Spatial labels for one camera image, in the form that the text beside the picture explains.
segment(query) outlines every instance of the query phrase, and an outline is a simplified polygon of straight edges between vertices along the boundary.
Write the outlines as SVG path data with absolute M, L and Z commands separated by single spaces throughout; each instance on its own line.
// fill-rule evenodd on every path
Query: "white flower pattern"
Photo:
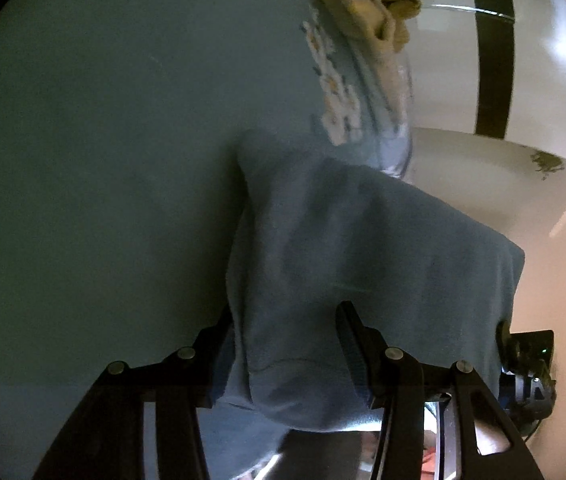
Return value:
M 302 28 L 323 89 L 325 112 L 321 124 L 334 146 L 358 142 L 363 136 L 361 102 L 354 87 L 345 84 L 330 59 L 335 52 L 334 43 L 318 22 L 318 10 L 311 7 L 311 14 L 312 23 L 303 22 Z

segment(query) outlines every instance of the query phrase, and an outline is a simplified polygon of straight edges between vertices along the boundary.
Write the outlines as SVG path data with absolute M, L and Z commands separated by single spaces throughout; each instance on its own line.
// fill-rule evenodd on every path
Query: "screw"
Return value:
M 110 375 L 120 375 L 125 371 L 125 363 L 122 361 L 114 361 L 108 365 L 108 373 Z
M 457 370 L 464 374 L 470 373 L 474 368 L 467 361 L 457 361 Z
M 403 350 L 391 346 L 390 348 L 385 349 L 385 357 L 391 359 L 392 361 L 400 361 L 401 359 L 403 359 Z
M 190 359 L 194 359 L 194 356 L 197 354 L 196 350 L 194 350 L 191 346 L 184 346 L 176 355 L 179 359 L 183 359 L 183 361 L 189 361 Z

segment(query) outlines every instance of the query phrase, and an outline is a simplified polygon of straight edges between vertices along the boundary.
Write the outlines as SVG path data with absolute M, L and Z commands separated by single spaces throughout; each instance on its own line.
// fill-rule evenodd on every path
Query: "blue cloth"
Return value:
M 337 338 L 343 300 L 390 345 L 442 367 L 465 359 L 498 394 L 496 327 L 512 316 L 519 247 L 409 184 L 267 134 L 247 134 L 238 158 L 249 201 L 227 271 L 237 359 L 221 401 L 242 406 L 237 435 L 246 408 L 308 431 L 378 420 Z

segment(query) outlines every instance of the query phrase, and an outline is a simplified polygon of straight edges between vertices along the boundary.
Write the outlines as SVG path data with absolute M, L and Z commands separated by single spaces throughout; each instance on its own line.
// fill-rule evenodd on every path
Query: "black cable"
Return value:
M 538 421 L 537 425 L 534 427 L 534 430 L 532 430 L 532 432 L 527 437 L 525 437 L 525 440 L 523 441 L 524 444 L 526 444 L 532 438 L 532 435 L 537 433 L 538 427 L 541 425 L 541 422 L 541 420 Z

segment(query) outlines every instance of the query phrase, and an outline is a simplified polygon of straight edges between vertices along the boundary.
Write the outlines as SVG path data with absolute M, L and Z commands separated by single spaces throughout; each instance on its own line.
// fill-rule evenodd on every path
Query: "white wall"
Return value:
M 412 182 L 507 235 L 526 252 L 512 329 L 552 329 L 553 415 L 529 442 L 546 480 L 566 480 L 566 169 L 546 181 L 532 150 L 501 140 L 441 130 L 414 132 Z
M 474 133 L 479 48 L 474 0 L 422 0 L 406 25 L 413 124 Z M 505 138 L 566 158 L 566 0 L 513 0 L 514 81 Z

